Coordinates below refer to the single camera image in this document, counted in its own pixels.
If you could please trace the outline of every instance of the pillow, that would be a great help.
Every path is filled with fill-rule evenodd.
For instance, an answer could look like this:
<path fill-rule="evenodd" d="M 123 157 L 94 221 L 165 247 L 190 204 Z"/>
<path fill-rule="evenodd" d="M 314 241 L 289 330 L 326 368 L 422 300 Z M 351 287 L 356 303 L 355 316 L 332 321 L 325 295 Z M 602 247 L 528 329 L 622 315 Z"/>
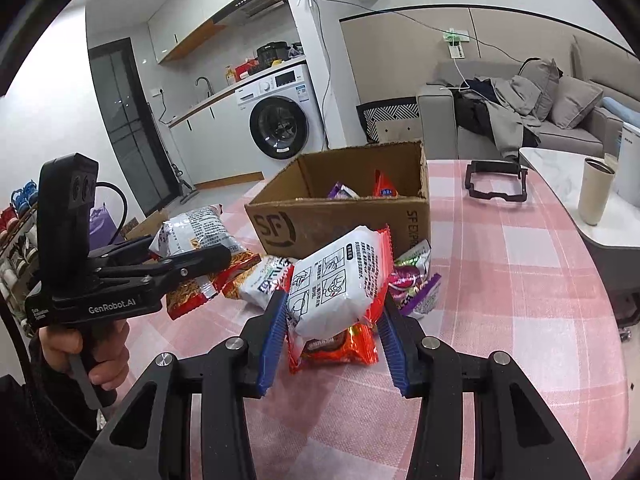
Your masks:
<path fill-rule="evenodd" d="M 625 123 L 629 123 L 640 128 L 640 114 L 635 110 L 620 104 L 613 97 L 604 97 L 602 99 L 602 106 L 615 116 L 625 121 Z"/>
<path fill-rule="evenodd" d="M 602 88 L 567 75 L 560 78 L 551 121 L 563 130 L 575 128 L 602 99 Z"/>
<path fill-rule="evenodd" d="M 530 59 L 520 69 L 520 76 L 525 77 L 540 89 L 540 98 L 532 113 L 544 121 L 549 115 L 556 99 L 560 73 L 556 60 Z"/>

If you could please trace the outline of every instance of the faucet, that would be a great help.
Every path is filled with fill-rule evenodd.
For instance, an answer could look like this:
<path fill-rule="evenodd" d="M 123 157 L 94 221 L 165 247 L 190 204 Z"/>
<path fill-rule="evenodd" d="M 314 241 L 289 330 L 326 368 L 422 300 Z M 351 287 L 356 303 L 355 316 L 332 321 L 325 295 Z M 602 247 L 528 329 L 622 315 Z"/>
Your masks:
<path fill-rule="evenodd" d="M 209 82 L 209 80 L 204 77 L 203 75 L 201 75 L 199 78 L 196 79 L 196 86 L 198 86 L 198 83 L 200 82 L 201 79 L 204 79 L 204 81 L 207 82 L 207 87 L 209 88 L 209 92 L 207 97 L 211 97 L 213 95 L 213 89 L 211 88 L 211 83 Z"/>

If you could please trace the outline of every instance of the human hand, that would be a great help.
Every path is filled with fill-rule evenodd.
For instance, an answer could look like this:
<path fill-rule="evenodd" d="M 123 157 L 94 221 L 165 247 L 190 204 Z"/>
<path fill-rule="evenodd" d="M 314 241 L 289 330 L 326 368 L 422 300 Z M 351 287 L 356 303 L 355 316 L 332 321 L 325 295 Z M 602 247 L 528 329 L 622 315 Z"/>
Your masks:
<path fill-rule="evenodd" d="M 129 350 L 125 346 L 129 335 L 129 323 L 121 319 L 113 323 L 114 330 L 108 338 L 98 341 L 93 355 L 98 363 L 89 370 L 89 380 L 103 390 L 114 390 L 129 373 Z M 38 331 L 42 354 L 49 366 L 57 372 L 69 374 L 69 354 L 82 351 L 82 335 L 78 330 L 59 326 L 47 326 Z"/>

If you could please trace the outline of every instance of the pink tablecloth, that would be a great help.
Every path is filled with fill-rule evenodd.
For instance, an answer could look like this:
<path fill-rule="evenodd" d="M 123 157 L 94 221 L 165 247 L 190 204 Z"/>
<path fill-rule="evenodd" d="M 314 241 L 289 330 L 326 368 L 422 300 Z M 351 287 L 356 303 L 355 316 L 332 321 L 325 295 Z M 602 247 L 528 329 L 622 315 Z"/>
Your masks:
<path fill-rule="evenodd" d="M 524 205 L 468 197 L 466 162 L 430 161 L 433 271 L 444 279 L 425 332 L 457 351 L 511 354 L 574 443 L 593 480 L 609 480 L 625 457 L 626 375 L 609 300 L 571 219 L 540 176 L 529 172 Z M 511 180 L 484 176 L 479 189 L 509 190 Z M 223 221 L 262 251 L 244 203 Z M 130 320 L 131 373 L 124 393 L 156 354 L 183 358 L 240 333 L 259 314 L 241 301 L 214 298 L 172 322 L 163 310 Z M 258 478 L 404 479 L 419 400 L 393 387 L 382 347 L 372 367 L 345 365 L 289 375 L 285 353 L 273 387 L 247 400 Z M 471 394 L 465 394 L 462 478 L 473 477 Z M 193 477 L 200 475 L 199 400 L 192 425 Z"/>

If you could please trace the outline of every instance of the black door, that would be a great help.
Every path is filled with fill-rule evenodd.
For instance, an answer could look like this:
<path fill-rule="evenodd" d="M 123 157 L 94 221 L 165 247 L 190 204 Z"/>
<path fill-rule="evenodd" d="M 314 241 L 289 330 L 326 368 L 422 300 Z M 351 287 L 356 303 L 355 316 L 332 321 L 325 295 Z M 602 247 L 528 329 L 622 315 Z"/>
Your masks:
<path fill-rule="evenodd" d="M 271 158 L 297 155 L 306 144 L 309 125 L 300 106 L 286 97 L 267 97 L 255 105 L 249 118 L 256 146 Z"/>
<path fill-rule="evenodd" d="M 166 206 L 180 185 L 146 104 L 131 40 L 89 49 L 102 120 L 122 172 L 145 215 Z"/>

